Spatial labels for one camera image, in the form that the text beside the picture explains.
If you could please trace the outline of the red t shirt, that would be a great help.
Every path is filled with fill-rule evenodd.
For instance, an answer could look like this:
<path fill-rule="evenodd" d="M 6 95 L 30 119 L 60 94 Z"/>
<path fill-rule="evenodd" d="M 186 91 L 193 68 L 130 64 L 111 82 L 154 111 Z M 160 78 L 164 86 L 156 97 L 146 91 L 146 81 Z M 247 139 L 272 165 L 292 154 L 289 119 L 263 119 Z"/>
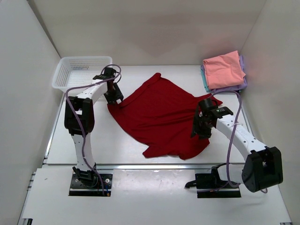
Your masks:
<path fill-rule="evenodd" d="M 108 110 L 120 127 L 148 148 L 146 158 L 178 156 L 187 160 L 200 154 L 208 139 L 191 137 L 198 102 L 210 94 L 195 97 L 155 73 L 119 104 Z"/>

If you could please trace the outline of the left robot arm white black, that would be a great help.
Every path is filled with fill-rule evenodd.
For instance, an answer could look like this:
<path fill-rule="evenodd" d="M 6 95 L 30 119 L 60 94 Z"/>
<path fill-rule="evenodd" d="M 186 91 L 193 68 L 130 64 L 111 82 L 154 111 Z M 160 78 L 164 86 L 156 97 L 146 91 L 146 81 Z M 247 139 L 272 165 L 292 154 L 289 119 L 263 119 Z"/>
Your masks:
<path fill-rule="evenodd" d="M 91 84 L 69 88 L 65 93 L 64 126 L 73 139 L 77 158 L 73 171 L 87 188 L 99 184 L 104 187 L 91 150 L 90 138 L 95 126 L 94 104 L 101 96 L 110 105 L 123 101 L 123 94 L 115 81 L 117 78 L 121 78 L 121 67 L 109 64 L 92 78 Z"/>

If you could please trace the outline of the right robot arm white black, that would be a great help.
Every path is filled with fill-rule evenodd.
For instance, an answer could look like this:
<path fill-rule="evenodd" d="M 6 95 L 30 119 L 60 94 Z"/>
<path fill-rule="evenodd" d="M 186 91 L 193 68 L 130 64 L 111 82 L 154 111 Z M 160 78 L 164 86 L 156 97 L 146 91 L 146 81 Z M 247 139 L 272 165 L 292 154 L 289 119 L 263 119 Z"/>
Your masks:
<path fill-rule="evenodd" d="M 238 115 L 228 107 L 218 107 L 215 100 L 207 98 L 198 103 L 191 136 L 209 139 L 215 128 L 229 139 L 229 147 L 235 146 L 243 156 L 244 165 L 226 162 L 211 168 L 210 173 L 196 176 L 185 188 L 196 187 L 199 192 L 216 192 L 225 187 L 238 188 L 243 184 L 250 192 L 267 192 L 267 188 L 283 182 L 282 155 L 277 147 L 268 147 L 256 139 L 238 121 Z"/>

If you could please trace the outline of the folded teal t shirt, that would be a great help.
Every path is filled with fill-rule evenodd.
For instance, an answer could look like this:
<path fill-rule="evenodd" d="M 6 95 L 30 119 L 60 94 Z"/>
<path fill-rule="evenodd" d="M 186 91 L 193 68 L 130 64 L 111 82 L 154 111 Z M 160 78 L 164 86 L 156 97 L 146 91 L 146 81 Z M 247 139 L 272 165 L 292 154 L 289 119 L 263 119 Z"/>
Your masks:
<path fill-rule="evenodd" d="M 210 93 L 211 91 L 210 91 L 210 89 L 207 85 L 204 66 L 201 66 L 200 70 L 201 70 L 201 76 L 202 76 L 202 82 L 203 82 L 203 85 L 204 85 L 204 89 L 206 90 L 207 93 Z"/>

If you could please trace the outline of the white plastic basket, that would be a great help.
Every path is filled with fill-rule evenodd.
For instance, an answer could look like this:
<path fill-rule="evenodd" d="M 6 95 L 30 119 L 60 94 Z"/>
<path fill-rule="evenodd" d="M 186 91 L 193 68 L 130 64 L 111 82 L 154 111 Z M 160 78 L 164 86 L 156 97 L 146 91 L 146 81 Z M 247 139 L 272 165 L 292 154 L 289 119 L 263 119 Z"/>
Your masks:
<path fill-rule="evenodd" d="M 110 56 L 74 56 L 60 59 L 53 79 L 52 87 L 66 92 L 69 88 L 92 83 L 93 77 L 113 63 Z"/>

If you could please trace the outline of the folded purple t shirt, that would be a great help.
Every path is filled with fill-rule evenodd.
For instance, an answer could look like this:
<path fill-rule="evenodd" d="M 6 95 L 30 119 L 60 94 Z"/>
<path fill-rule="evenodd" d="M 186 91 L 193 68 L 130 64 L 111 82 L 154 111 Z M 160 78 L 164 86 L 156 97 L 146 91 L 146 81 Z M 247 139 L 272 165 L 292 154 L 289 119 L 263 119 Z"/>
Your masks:
<path fill-rule="evenodd" d="M 240 56 L 240 66 L 244 72 L 244 62 L 243 62 L 243 57 Z M 219 91 L 225 91 L 225 90 L 233 90 L 233 91 L 240 91 L 242 89 L 245 89 L 247 87 L 247 81 L 246 81 L 246 76 L 244 77 L 244 83 L 241 85 L 236 85 L 236 86 L 231 86 L 231 87 L 225 87 L 225 88 L 220 88 L 220 89 L 210 89 L 211 93 L 219 92 Z"/>

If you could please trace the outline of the folded pink t shirt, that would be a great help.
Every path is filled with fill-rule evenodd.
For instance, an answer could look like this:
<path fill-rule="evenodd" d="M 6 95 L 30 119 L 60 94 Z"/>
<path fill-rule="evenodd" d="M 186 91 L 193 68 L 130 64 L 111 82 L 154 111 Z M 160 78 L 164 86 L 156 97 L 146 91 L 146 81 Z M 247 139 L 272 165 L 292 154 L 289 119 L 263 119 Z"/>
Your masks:
<path fill-rule="evenodd" d="M 240 66 L 238 51 L 204 59 L 204 74 L 210 89 L 220 89 L 241 85 L 245 73 Z"/>

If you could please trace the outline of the aluminium rail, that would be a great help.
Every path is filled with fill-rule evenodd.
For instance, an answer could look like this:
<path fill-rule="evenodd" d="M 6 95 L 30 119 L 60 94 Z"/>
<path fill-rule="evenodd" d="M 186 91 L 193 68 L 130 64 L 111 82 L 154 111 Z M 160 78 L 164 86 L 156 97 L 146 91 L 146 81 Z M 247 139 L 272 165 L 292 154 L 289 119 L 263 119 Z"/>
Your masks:
<path fill-rule="evenodd" d="M 97 164 L 99 170 L 194 170 L 194 169 L 210 169 L 220 164 Z"/>

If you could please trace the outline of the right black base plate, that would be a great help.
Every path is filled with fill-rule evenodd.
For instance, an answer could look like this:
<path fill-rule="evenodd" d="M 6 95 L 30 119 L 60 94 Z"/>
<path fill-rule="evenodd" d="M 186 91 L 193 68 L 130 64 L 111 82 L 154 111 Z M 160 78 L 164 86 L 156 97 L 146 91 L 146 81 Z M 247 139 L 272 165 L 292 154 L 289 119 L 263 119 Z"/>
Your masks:
<path fill-rule="evenodd" d="M 196 188 L 197 198 L 241 198 L 240 189 L 227 181 L 218 180 L 212 173 L 196 173 L 195 179 L 185 184 L 185 189 Z"/>

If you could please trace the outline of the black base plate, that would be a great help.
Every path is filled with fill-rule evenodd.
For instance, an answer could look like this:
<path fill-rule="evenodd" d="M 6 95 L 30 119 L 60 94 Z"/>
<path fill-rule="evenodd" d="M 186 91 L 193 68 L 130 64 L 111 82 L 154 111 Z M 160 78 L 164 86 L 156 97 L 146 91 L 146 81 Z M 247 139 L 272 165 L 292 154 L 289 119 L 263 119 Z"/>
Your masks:
<path fill-rule="evenodd" d="M 196 188 L 197 198 L 241 198 L 240 189 L 227 181 L 218 180 L 212 173 L 196 173 L 195 179 L 185 184 L 185 189 Z"/>
<path fill-rule="evenodd" d="M 75 172 L 72 174 L 72 179 L 69 186 L 69 196 L 90 196 L 90 197 L 110 197 L 112 194 L 113 174 L 112 173 L 101 173 L 101 181 L 96 180 L 91 184 L 82 182 L 76 175 Z"/>

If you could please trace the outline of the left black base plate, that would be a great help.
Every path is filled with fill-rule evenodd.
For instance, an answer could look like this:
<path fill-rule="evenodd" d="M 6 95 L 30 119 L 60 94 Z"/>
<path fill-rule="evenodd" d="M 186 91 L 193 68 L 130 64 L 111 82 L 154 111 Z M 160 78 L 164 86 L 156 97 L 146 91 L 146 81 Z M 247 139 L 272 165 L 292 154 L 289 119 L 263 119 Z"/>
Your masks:
<path fill-rule="evenodd" d="M 69 196 L 90 196 L 90 197 L 110 197 L 112 194 L 113 174 L 112 173 L 101 173 L 101 181 L 96 180 L 91 184 L 82 182 L 76 175 L 75 172 L 72 174 L 72 179 L 69 186 Z"/>

